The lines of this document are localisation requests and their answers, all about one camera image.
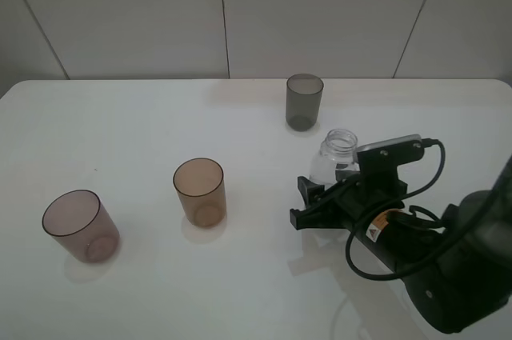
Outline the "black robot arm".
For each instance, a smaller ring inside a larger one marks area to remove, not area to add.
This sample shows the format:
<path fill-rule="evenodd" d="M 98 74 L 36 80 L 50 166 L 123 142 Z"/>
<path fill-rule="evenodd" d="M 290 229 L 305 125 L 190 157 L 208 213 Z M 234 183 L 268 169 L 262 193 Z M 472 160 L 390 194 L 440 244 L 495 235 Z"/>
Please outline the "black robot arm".
<path fill-rule="evenodd" d="M 331 187 L 298 178 L 303 210 L 292 209 L 297 230 L 347 230 L 388 269 L 362 272 L 371 281 L 400 280 L 410 300 L 445 334 L 503 308 L 511 297 L 511 168 L 490 190 L 467 195 L 441 216 L 405 205 L 412 197 L 398 178 L 401 165 L 423 150 L 385 149 L 358 154 L 359 170 Z"/>

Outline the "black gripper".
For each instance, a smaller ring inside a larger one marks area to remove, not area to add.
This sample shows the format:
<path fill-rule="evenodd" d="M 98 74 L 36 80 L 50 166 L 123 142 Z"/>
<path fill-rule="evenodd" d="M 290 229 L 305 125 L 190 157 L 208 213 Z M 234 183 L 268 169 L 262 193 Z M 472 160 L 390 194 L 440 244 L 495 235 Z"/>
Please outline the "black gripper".
<path fill-rule="evenodd" d="M 297 184 L 304 204 L 315 205 L 304 210 L 290 209 L 290 223 L 296 230 L 352 230 L 372 212 L 402 208 L 400 197 L 408 191 L 404 181 L 387 174 L 352 174 L 326 190 L 324 185 L 304 176 L 297 178 Z"/>

